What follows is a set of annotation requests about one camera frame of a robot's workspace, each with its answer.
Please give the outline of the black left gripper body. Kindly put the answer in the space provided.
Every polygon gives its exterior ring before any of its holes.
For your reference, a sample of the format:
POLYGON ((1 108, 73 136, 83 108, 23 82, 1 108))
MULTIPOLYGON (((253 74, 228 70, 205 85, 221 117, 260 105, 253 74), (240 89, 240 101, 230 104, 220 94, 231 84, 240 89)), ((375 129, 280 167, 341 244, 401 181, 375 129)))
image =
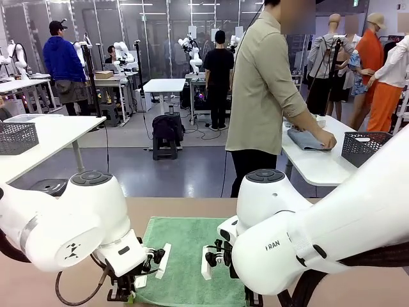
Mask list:
POLYGON ((109 273, 111 287, 107 294, 108 301, 133 301, 136 295, 135 276, 124 274, 117 277, 109 273))

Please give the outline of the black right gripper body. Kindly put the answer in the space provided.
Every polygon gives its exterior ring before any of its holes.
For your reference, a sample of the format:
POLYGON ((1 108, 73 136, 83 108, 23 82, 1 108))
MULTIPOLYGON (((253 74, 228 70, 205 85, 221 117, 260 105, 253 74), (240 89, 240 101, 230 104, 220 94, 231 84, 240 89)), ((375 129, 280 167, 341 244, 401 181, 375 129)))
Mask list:
POLYGON ((245 287, 245 306, 246 307, 263 307, 263 296, 259 295, 249 288, 245 287))

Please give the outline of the person's right hand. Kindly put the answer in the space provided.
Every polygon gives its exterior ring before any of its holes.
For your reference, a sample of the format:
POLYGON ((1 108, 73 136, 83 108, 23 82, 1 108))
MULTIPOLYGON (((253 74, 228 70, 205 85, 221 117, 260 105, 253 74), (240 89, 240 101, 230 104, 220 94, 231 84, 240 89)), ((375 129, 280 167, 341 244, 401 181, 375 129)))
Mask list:
POLYGON ((326 148, 326 149, 332 149, 333 147, 336 146, 337 140, 335 136, 327 132, 325 130, 319 131, 319 133, 316 136, 316 139, 326 148))

